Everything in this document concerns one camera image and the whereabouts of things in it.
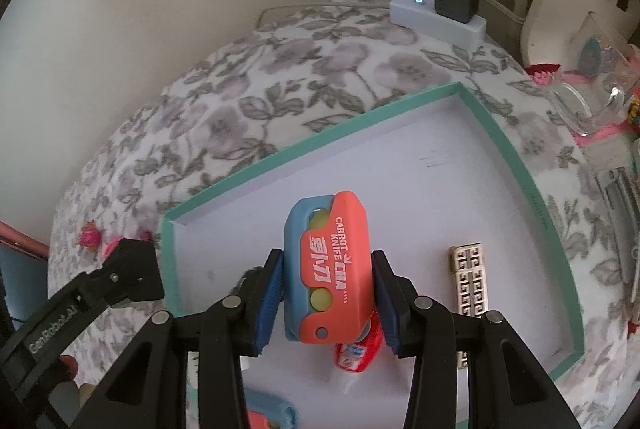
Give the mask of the person's left hand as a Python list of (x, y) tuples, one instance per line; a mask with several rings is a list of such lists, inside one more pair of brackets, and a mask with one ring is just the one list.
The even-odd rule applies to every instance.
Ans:
[(65, 368), (65, 379), (51, 393), (52, 405), (57, 409), (67, 409), (68, 411), (81, 409), (92, 396), (96, 385), (76, 381), (79, 365), (75, 357), (61, 355), (58, 359)]

